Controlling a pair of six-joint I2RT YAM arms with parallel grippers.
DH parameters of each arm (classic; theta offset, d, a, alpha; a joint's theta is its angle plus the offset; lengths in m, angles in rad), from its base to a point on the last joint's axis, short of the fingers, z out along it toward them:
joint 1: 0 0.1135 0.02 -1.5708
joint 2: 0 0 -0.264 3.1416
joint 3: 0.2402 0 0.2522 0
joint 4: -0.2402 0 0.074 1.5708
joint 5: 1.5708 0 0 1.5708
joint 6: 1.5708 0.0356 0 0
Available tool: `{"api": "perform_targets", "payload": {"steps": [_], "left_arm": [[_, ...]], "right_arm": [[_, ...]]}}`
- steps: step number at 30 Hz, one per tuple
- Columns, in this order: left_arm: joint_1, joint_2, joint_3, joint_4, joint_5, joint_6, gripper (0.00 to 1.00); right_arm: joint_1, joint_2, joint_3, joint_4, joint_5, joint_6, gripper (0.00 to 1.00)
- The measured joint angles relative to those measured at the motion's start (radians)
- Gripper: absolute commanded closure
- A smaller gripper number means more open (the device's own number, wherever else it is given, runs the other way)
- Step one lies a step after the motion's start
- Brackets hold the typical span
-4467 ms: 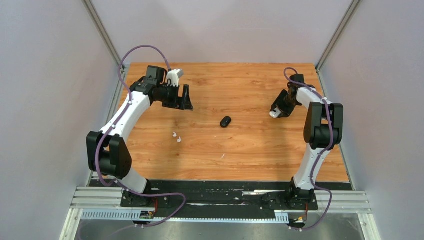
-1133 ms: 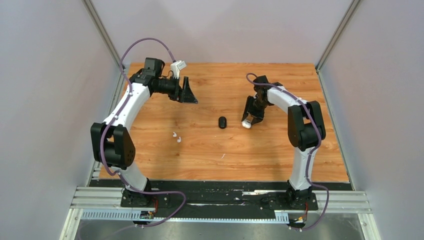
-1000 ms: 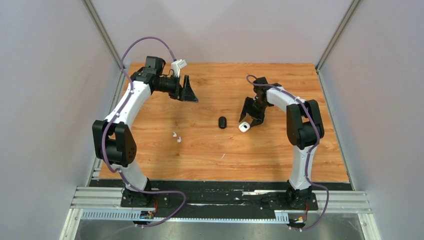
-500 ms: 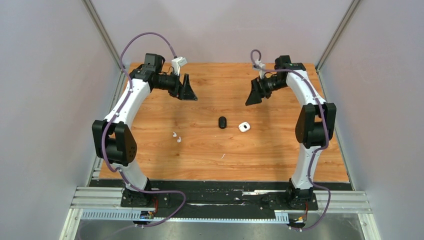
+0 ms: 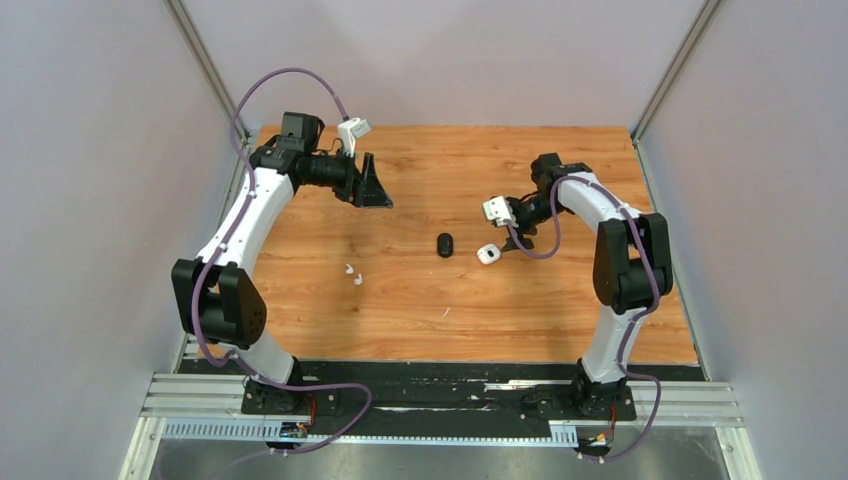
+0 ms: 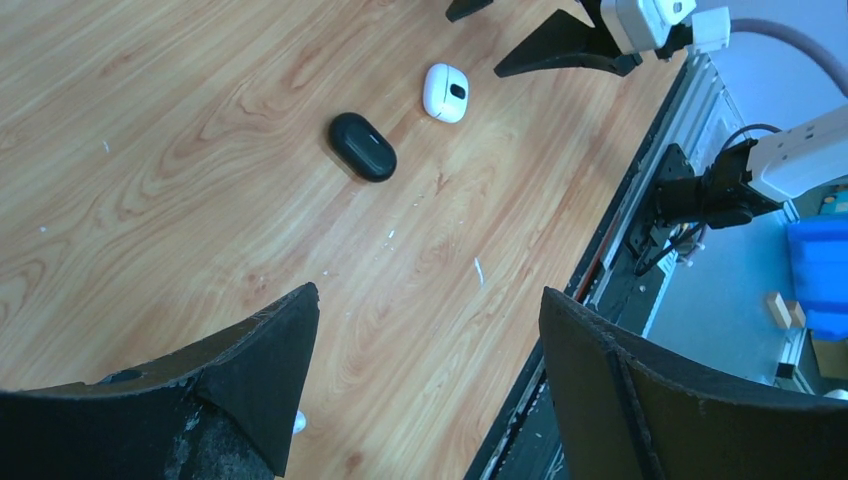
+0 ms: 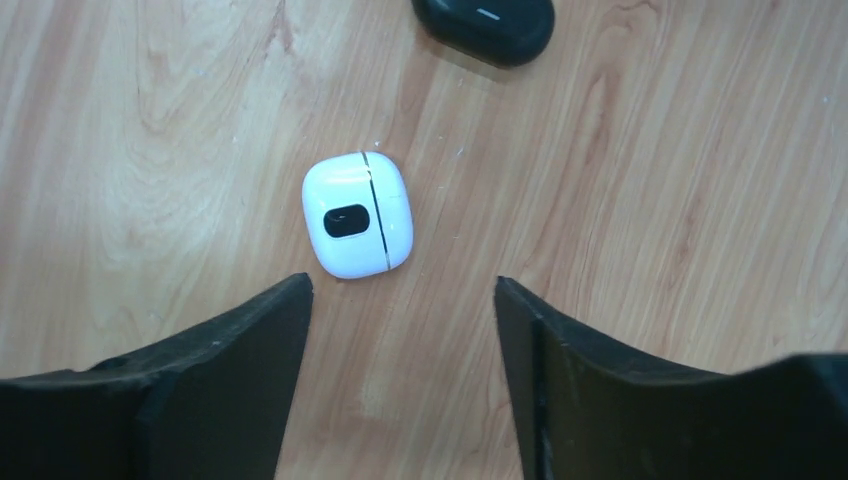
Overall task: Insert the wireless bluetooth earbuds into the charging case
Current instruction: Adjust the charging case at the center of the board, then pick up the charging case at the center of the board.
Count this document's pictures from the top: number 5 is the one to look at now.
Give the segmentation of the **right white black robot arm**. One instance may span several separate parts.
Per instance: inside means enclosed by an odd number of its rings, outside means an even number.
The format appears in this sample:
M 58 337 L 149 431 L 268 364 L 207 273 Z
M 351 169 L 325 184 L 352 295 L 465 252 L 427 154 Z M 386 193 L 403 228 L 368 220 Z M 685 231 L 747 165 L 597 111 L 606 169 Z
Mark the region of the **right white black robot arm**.
M 673 287 L 668 222 L 618 198 L 588 165 L 565 164 L 556 153 L 532 162 L 531 180 L 534 192 L 492 197 L 482 209 L 490 223 L 507 230 L 505 250 L 534 259 L 544 257 L 532 241 L 538 225 L 557 223 L 562 212 L 577 216 L 594 233 L 592 282 L 600 316 L 567 399 L 580 415 L 596 417 L 623 400 L 637 335 Z

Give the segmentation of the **white earbud charging case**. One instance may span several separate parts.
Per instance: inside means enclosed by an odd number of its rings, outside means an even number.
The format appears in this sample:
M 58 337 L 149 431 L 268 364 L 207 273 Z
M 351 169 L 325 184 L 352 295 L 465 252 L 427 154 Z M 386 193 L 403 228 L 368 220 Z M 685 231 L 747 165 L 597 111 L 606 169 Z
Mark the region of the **white earbud charging case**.
M 501 259 L 501 249 L 496 244 L 487 244 L 480 247 L 476 257 L 483 265 L 491 265 Z

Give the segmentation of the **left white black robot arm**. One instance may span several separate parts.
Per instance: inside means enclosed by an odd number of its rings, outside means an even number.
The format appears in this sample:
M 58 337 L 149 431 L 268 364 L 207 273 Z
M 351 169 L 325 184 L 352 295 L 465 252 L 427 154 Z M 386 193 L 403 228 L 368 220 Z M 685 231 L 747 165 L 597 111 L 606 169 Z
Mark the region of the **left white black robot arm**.
M 307 389 L 299 361 L 267 331 L 267 306 L 252 281 L 271 227 L 302 186 L 327 187 L 356 208 L 393 205 L 373 154 L 356 159 L 357 141 L 372 129 L 368 120 L 344 119 L 334 151 L 319 146 L 324 128 L 317 116 L 285 113 L 280 133 L 250 155 L 240 196 L 213 238 L 171 270 L 183 330 L 204 347 L 224 347 L 223 358 L 238 362 L 283 413 L 298 411 Z

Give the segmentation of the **black earbud charging case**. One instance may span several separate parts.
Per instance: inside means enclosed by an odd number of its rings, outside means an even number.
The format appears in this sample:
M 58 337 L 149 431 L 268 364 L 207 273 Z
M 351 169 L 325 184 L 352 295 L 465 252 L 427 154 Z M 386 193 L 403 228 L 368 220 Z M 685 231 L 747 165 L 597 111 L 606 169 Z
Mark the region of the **black earbud charging case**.
M 449 258 L 453 255 L 454 239 L 451 234 L 443 232 L 437 236 L 436 252 L 441 258 Z

